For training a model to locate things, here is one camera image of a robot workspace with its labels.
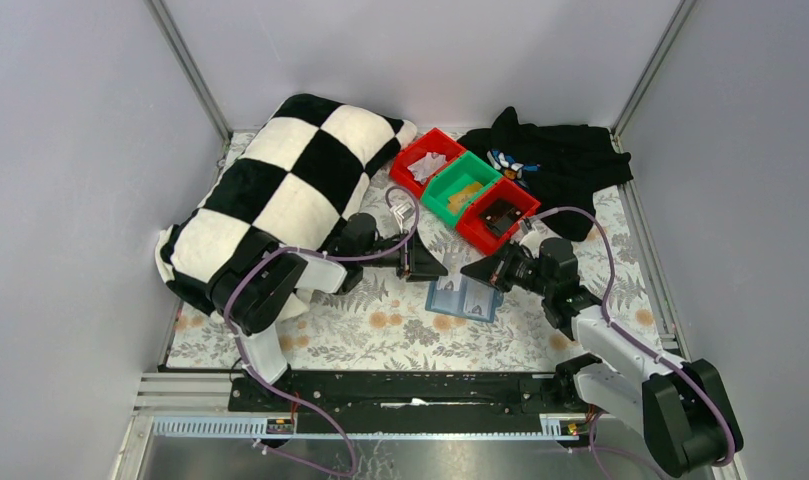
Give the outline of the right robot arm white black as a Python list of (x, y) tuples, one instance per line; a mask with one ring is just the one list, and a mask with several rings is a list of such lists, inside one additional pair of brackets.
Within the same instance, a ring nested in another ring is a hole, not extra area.
[(567, 399), (592, 404), (640, 434), (671, 477), (730, 460), (744, 439), (719, 371), (687, 361), (632, 334), (582, 285), (571, 243), (547, 238), (539, 253), (516, 242), (461, 269), (507, 293), (519, 287), (541, 298), (548, 322), (586, 351), (559, 364)]

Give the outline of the silver VIP card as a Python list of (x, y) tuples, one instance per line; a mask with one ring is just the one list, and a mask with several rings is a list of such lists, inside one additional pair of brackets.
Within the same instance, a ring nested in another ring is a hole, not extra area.
[(427, 152), (423, 157), (407, 167), (416, 183), (426, 184), (429, 179), (447, 163), (446, 155), (438, 152)]

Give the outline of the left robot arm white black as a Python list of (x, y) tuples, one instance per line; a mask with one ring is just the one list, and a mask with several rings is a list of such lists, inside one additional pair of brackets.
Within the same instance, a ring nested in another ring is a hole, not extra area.
[(383, 238), (372, 215), (356, 213), (323, 251), (288, 247), (265, 232), (254, 234), (214, 275), (207, 296), (238, 336), (246, 367), (256, 379), (273, 384), (289, 369), (275, 323), (295, 292), (346, 294), (363, 280), (366, 267), (391, 268), (408, 282), (448, 274), (416, 226)]

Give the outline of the blue card holder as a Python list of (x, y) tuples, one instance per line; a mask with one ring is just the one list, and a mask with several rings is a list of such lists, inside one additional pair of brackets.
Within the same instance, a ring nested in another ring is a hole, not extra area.
[(427, 311), (493, 323), (497, 309), (503, 304), (498, 290), (460, 274), (440, 277), (430, 284), (425, 309)]

